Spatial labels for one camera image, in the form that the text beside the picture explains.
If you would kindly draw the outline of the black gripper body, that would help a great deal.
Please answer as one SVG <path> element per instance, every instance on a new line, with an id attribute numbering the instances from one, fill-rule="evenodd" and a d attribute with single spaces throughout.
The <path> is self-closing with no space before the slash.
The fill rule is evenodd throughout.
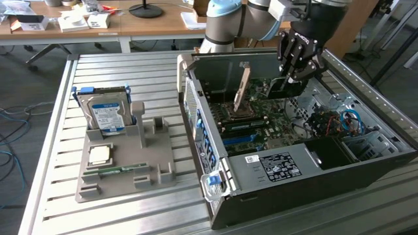
<path id="1" fill-rule="evenodd" d="M 316 40 L 317 45 L 323 47 L 337 29 L 345 12 L 345 6 L 311 4 L 308 17 L 291 22 L 291 29 L 303 37 Z"/>

